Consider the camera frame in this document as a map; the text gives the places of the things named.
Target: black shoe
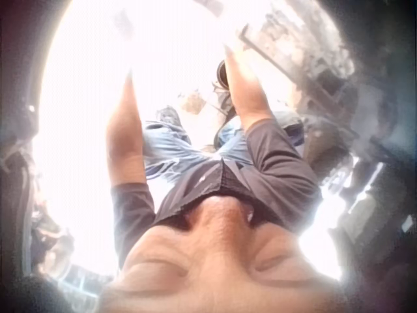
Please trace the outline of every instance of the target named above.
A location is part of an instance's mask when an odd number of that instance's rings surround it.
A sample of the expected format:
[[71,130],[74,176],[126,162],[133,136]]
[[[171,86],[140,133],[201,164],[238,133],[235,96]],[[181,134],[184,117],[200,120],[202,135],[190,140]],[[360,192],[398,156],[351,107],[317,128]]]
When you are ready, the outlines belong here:
[[156,111],[156,120],[178,127],[182,127],[180,117],[176,109],[174,109],[172,106],[167,106],[162,110]]

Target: eye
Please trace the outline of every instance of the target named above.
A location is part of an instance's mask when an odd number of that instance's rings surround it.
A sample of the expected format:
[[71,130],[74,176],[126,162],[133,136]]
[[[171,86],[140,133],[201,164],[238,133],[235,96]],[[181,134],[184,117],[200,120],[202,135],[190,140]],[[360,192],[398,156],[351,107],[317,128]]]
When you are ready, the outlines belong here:
[[124,291],[173,291],[180,286],[187,271],[178,265],[150,260],[136,264],[122,278]]
[[309,264],[298,256],[272,258],[259,264],[255,270],[261,280],[299,282],[317,276]]

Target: leg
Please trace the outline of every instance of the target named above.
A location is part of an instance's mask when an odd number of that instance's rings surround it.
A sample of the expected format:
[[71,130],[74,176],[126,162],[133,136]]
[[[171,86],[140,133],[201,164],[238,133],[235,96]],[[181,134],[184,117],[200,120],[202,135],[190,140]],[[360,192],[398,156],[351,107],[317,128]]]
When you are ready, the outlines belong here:
[[[304,130],[301,119],[292,111],[274,112],[280,126],[286,131],[295,149],[302,155],[304,149]],[[248,152],[242,124],[238,116],[232,118],[219,132],[220,149],[218,155],[226,160],[234,160],[245,165],[252,165]]]
[[181,175],[209,157],[190,145],[190,139],[180,126],[160,121],[147,121],[144,126],[145,170],[157,210]]

